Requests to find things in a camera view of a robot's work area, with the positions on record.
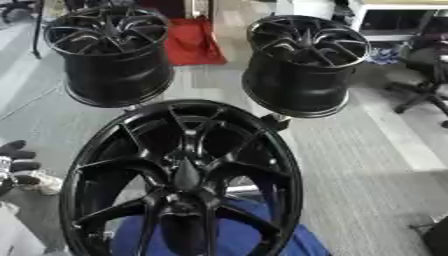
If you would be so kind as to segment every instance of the chair wheel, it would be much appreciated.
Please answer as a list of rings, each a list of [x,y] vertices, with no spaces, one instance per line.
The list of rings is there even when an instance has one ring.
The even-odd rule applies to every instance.
[[[404,107],[402,107],[402,106],[399,106],[399,107],[396,107],[396,108],[394,109],[394,111],[395,111],[395,113],[397,113],[397,114],[403,114],[403,113],[406,111],[406,108],[404,108]]]

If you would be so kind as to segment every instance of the floor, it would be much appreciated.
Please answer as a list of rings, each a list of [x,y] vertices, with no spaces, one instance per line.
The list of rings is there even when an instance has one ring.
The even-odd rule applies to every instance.
[[[251,51],[245,27],[274,11],[269,3],[220,1],[216,37],[229,63],[176,69],[158,100],[225,101],[256,115],[267,113],[241,89]],[[83,106],[64,92],[63,63],[45,44],[43,59],[30,54],[32,27],[0,31],[0,144],[26,139],[51,174],[64,177],[74,155],[120,110]],[[351,99],[340,113],[295,119],[282,136],[294,151],[305,184],[302,223],[335,256],[424,256],[407,225],[448,209],[448,131],[444,117],[422,105],[404,115],[392,107],[405,99],[384,91],[386,72],[399,67],[365,64],[350,81]],[[64,247],[57,197],[16,190],[3,200],[21,206],[19,218],[48,246]]]

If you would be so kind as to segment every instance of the white cabinet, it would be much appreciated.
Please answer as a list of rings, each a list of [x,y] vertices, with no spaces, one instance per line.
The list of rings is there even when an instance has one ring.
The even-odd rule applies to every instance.
[[[331,19],[334,13],[333,0],[277,0],[276,15],[305,15]]]

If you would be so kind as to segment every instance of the red mat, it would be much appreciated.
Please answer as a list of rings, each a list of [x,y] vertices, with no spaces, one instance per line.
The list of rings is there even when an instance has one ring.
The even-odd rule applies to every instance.
[[[173,65],[225,64],[212,37],[210,22],[200,19],[171,19],[165,48]]]

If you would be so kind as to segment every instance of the black office chair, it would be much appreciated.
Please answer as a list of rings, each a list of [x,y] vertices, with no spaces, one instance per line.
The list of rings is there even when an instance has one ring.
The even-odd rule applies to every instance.
[[[448,63],[442,60],[448,55],[448,34],[421,33],[408,42],[408,53],[400,61],[406,68],[418,71],[424,80],[417,85],[393,82],[386,89],[397,89],[417,94],[407,102],[398,105],[394,110],[398,114],[422,102],[430,102],[448,116],[448,106],[444,100],[448,95],[442,95],[440,88],[448,83]],[[442,122],[442,127],[448,128],[448,120]]]
[[[1,13],[1,18],[3,19],[3,22],[10,23],[11,20],[9,19],[8,16],[15,10],[25,10],[31,13],[33,11],[33,8],[30,5],[33,4],[35,4],[34,0],[31,1],[12,0],[11,2],[0,4],[0,9],[3,9]]]

